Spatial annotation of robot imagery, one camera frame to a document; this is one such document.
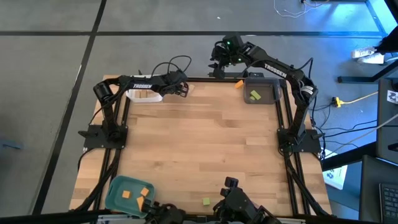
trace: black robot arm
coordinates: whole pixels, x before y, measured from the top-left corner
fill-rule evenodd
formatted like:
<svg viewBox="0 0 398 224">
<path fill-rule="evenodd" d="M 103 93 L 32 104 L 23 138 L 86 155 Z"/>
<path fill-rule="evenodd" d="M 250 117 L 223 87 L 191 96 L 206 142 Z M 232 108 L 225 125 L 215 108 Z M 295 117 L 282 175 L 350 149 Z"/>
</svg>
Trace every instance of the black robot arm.
<svg viewBox="0 0 398 224">
<path fill-rule="evenodd" d="M 305 116 L 310 103 L 318 93 L 312 80 L 306 77 L 301 69 L 294 69 L 293 65 L 287 65 L 276 58 L 267 55 L 266 51 L 250 42 L 243 43 L 238 35 L 227 35 L 222 41 L 215 44 L 211 59 L 217 63 L 209 65 L 214 68 L 213 75 L 216 78 L 224 78 L 224 68 L 228 65 L 245 63 L 247 68 L 264 68 L 273 74 L 287 80 L 292 88 L 297 109 L 293 123 L 284 133 L 286 145 L 298 145 L 305 136 Z"/>
<path fill-rule="evenodd" d="M 103 80 L 95 85 L 93 90 L 101 104 L 104 116 L 101 130 L 106 141 L 115 142 L 121 138 L 121 131 L 116 123 L 112 105 L 125 91 L 134 89 L 152 90 L 161 96 L 176 94 L 186 97 L 188 93 L 187 79 L 186 74 L 178 69 L 165 75 L 156 75 L 150 78 L 121 75 L 117 78 Z M 110 85 L 117 85 L 119 87 L 118 91 L 113 93 Z M 79 133 L 86 138 L 93 135 L 93 133 L 88 133 L 87 131 L 80 131 Z"/>
</svg>

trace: small block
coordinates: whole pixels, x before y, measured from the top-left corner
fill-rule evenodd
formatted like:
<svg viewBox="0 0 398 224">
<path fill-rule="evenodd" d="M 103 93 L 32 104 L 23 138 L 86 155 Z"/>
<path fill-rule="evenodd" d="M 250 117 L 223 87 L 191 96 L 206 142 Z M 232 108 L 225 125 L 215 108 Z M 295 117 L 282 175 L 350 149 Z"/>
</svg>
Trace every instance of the small block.
<svg viewBox="0 0 398 224">
<path fill-rule="evenodd" d="M 204 198 L 203 199 L 203 205 L 204 206 L 210 205 L 210 198 Z"/>
<path fill-rule="evenodd" d="M 146 188 L 146 187 L 144 187 L 142 190 L 141 190 L 141 194 L 143 195 L 143 196 L 147 196 L 148 195 L 148 193 L 149 193 L 149 190 Z"/>
<path fill-rule="evenodd" d="M 137 204 L 138 204 L 139 211 L 142 211 L 142 204 L 144 204 L 144 197 L 143 196 L 137 198 Z"/>
<path fill-rule="evenodd" d="M 243 86 L 243 80 L 235 83 L 235 88 L 241 88 Z"/>
<path fill-rule="evenodd" d="M 256 100 L 260 100 L 260 99 L 261 99 L 261 96 L 260 96 L 255 90 L 253 90 L 252 92 L 250 92 L 250 94 L 251 94 L 252 96 L 254 96 Z"/>
<path fill-rule="evenodd" d="M 130 191 L 128 191 L 128 190 L 123 190 L 123 193 L 122 193 L 122 198 L 130 198 Z"/>
</svg>

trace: sticker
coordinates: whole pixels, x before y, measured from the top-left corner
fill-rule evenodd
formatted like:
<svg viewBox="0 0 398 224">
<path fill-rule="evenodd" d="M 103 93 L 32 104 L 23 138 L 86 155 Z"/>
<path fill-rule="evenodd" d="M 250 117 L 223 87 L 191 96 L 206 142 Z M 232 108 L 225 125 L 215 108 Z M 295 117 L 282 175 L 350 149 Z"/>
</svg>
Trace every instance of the sticker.
<svg viewBox="0 0 398 224">
<path fill-rule="evenodd" d="M 327 149 L 325 149 L 325 154 L 328 155 L 326 158 L 337 155 L 337 153 L 331 152 Z M 325 183 L 327 185 L 342 190 L 346 178 L 346 173 L 347 173 L 347 165 L 331 170 L 326 170 L 322 172 L 323 180 L 325 180 Z"/>
<path fill-rule="evenodd" d="M 387 101 L 398 104 L 398 93 L 394 91 L 387 91 Z"/>
</svg>

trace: wooden table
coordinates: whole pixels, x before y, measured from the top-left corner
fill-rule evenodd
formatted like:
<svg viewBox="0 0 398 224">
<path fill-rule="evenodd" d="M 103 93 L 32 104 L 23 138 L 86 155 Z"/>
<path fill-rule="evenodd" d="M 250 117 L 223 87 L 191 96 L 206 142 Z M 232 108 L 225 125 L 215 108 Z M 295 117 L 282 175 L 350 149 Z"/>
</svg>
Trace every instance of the wooden table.
<svg viewBox="0 0 398 224">
<path fill-rule="evenodd" d="M 274 215 L 291 215 L 284 160 L 277 152 L 275 105 L 245 104 L 242 90 L 235 89 L 233 83 L 190 85 L 195 87 L 187 98 L 166 95 L 161 103 L 132 103 L 118 175 L 152 183 L 156 201 L 173 203 L 194 214 L 212 214 L 214 204 L 223 199 L 220 190 L 225 177 L 235 177 L 253 202 Z M 289 96 L 294 114 L 290 92 Z M 281 100 L 287 124 L 283 97 Z M 101 121 L 100 113 L 94 123 Z M 310 127 L 309 116 L 306 127 Z M 312 154 L 300 155 L 306 186 L 331 213 L 319 161 Z M 79 206 L 97 184 L 103 156 L 104 149 L 95 149 L 83 158 L 70 208 Z M 296 195 L 303 213 L 297 186 Z M 204 197 L 211 199 L 210 206 L 202 205 Z"/>
</svg>

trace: desk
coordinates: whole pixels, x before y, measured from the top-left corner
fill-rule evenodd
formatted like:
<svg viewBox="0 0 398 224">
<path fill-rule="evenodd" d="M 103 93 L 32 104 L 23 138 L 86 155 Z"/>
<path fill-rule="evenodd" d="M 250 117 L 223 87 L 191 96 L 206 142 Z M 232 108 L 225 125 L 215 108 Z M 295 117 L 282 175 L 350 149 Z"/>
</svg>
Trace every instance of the desk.
<svg viewBox="0 0 398 224">
<path fill-rule="evenodd" d="M 370 156 L 362 159 L 359 220 L 381 222 L 379 184 L 398 184 L 398 167 Z"/>
<path fill-rule="evenodd" d="M 155 200 L 160 203 L 207 215 L 222 199 L 225 177 L 235 177 L 252 201 L 275 215 L 292 215 L 284 160 L 277 152 L 275 105 L 245 104 L 242 90 L 235 89 L 234 83 L 190 85 L 195 87 L 187 98 L 166 95 L 161 103 L 132 103 L 118 175 L 152 183 Z M 287 124 L 286 109 L 282 111 Z M 98 114 L 94 123 L 101 120 Z M 309 116 L 306 126 L 310 126 Z M 300 155 L 308 189 L 323 209 L 331 212 L 319 161 L 312 154 Z M 82 159 L 70 208 L 79 206 L 96 185 L 103 156 L 104 149 L 95 149 Z M 297 187 L 295 192 L 303 213 Z M 211 199 L 210 206 L 201 204 L 204 197 Z"/>
<path fill-rule="evenodd" d="M 381 125 L 394 115 L 398 114 L 398 105 L 387 101 L 387 91 L 392 88 L 392 80 L 382 79 L 379 82 L 377 125 Z M 393 119 L 388 125 L 398 125 L 398 119 Z M 361 146 L 342 154 L 329 157 L 323 161 L 323 170 L 330 170 L 343 165 L 359 162 L 364 155 L 378 157 L 398 164 L 398 152 L 388 149 L 388 145 L 398 142 L 397 128 L 381 127 L 377 130 L 375 142 Z"/>
</svg>

